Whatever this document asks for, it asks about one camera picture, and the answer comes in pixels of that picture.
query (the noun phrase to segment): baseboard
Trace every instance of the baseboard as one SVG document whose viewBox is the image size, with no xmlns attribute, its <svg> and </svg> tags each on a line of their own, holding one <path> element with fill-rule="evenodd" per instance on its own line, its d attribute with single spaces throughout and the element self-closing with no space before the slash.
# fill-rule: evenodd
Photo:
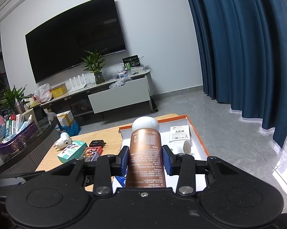
<svg viewBox="0 0 287 229">
<path fill-rule="evenodd" d="M 153 99 L 161 99 L 161 98 L 171 97 L 175 95 L 182 95 L 182 94 L 187 94 L 187 93 L 194 92 L 194 91 L 203 91 L 203 85 L 154 95 Z"/>
</svg>

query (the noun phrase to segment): tv stand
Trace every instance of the tv stand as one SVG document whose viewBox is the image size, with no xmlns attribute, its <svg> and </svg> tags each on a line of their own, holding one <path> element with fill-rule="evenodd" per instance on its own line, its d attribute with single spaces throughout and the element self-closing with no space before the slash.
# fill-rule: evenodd
<svg viewBox="0 0 287 229">
<path fill-rule="evenodd" d="M 86 87 L 54 98 L 42 104 L 56 114 L 71 110 L 74 117 L 90 113 L 100 113 L 111 109 L 148 101 L 152 112 L 158 111 L 152 95 L 154 88 L 149 69 L 131 76 L 132 81 L 124 86 L 110 89 L 109 85 L 117 79 L 111 79 L 101 84 L 87 84 Z"/>
</svg>

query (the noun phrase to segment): green plant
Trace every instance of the green plant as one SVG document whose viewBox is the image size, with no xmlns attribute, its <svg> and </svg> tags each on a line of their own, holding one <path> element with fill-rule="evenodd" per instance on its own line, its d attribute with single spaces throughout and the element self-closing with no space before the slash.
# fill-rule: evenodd
<svg viewBox="0 0 287 229">
<path fill-rule="evenodd" d="M 2 99 L 0 100 L 0 106 L 2 108 L 8 108 L 10 107 L 15 111 L 15 99 L 19 102 L 22 102 L 23 104 L 26 104 L 28 102 L 24 102 L 23 99 L 30 98 L 31 96 L 24 95 L 25 87 L 16 89 L 15 85 L 12 90 L 8 89 L 5 93 Z"/>
<path fill-rule="evenodd" d="M 88 53 L 88 56 L 86 58 L 81 58 L 83 59 L 83 62 L 81 64 L 84 65 L 83 68 L 85 68 L 84 70 L 88 70 L 91 73 L 99 73 L 101 72 L 101 69 L 103 68 L 103 66 L 105 65 L 104 61 L 105 58 L 104 55 L 102 55 L 102 52 L 99 52 L 98 50 L 95 50 L 94 52 L 90 52 L 90 51 L 85 51 Z"/>
</svg>

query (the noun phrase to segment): teal box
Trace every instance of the teal box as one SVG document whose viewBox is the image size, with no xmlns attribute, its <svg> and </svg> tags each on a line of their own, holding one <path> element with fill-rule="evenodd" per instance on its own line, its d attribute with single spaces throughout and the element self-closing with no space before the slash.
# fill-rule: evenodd
<svg viewBox="0 0 287 229">
<path fill-rule="evenodd" d="M 62 163 L 66 163 L 71 159 L 81 157 L 86 147 L 87 144 L 85 142 L 75 140 L 58 154 L 58 159 Z"/>
</svg>

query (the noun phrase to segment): floor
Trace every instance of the floor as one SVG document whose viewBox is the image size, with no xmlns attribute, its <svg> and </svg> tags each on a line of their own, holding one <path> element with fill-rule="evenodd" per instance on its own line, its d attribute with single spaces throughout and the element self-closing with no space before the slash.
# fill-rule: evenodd
<svg viewBox="0 0 287 229">
<path fill-rule="evenodd" d="M 80 134 L 131 123 L 135 118 L 170 113 L 188 115 L 210 155 L 270 183 L 283 195 L 287 212 L 287 141 L 281 149 L 272 139 L 273 130 L 261 128 L 261 119 L 244 119 L 228 104 L 218 104 L 203 91 L 155 101 L 159 112 L 151 113 L 148 102 L 119 108 L 85 118 Z"/>
</svg>

